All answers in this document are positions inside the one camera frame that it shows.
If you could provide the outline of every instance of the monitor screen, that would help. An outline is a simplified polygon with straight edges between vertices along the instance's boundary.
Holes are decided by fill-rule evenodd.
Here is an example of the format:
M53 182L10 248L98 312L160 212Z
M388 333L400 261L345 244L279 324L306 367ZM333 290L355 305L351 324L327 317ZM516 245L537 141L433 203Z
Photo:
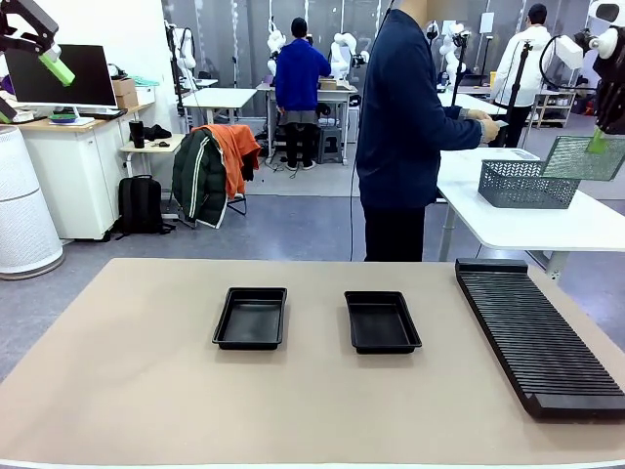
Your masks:
M76 75L63 86L39 58L24 51L5 53L20 103L77 107L117 107L102 46L61 44L61 60Z

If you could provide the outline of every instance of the gray wall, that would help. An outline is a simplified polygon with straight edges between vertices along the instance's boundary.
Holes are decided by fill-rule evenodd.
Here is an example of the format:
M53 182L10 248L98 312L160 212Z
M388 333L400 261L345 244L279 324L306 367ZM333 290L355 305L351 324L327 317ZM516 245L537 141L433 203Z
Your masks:
M524 27L524 18L534 3L532 0L431 0L444 2L442 11L454 12L473 33L465 62L469 69L480 71L486 41L479 35L481 14L495 13L494 39L488 50L486 73L497 68L510 38ZM199 70L210 71L220 80L219 86L256 87L266 75L269 58L268 21L270 0L162 0L165 16L178 26L190 27L196 41ZM589 0L541 0L549 9L547 26L555 33L573 34L584 26ZM272 0L272 14L277 27L290 40L290 25L295 17L305 15L306 0ZM370 50L389 0L309 0L309 30L315 47L328 55L333 36L341 30L353 34L358 50ZM233 14L236 12L236 26ZM447 18L436 18L439 24ZM437 67L441 41L433 47ZM238 56L235 76L232 57ZM570 70L554 64L550 72L568 81ZM352 83L362 88L366 67L353 71ZM243 110L244 115L265 115L262 96Z

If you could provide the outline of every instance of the person in blue sweater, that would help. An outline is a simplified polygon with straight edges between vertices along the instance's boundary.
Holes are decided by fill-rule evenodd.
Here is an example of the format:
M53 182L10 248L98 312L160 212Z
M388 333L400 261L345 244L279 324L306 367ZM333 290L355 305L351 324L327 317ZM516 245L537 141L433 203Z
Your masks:
M319 76L329 76L330 63L307 40L308 25L296 18L291 25L295 40L282 48L277 58L275 97L286 133L286 168L297 171L298 143L302 143L305 170L313 169L314 138L318 124Z
M440 104L417 22L423 11L423 0L403 0L389 12L367 69L355 165L368 262L421 262L440 152L474 149L499 133L484 112Z

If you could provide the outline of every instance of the black rack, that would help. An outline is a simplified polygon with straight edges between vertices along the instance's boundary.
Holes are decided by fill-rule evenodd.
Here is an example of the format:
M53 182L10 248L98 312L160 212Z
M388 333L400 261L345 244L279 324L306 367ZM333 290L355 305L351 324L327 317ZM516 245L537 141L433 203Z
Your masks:
M525 262L458 260L456 277L530 415L625 418L625 394L529 278Z

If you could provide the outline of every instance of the dark blue jacket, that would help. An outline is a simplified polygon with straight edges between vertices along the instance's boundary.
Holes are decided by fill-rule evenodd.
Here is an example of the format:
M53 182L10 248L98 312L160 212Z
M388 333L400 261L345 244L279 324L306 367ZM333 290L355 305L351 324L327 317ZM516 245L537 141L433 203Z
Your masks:
M441 150L474 149L481 125L443 107L419 25L400 10L380 30L367 69L356 168L372 208L420 208L436 199Z
M316 110L319 76L330 75L330 63L305 39L295 39L277 57L275 97L285 110Z

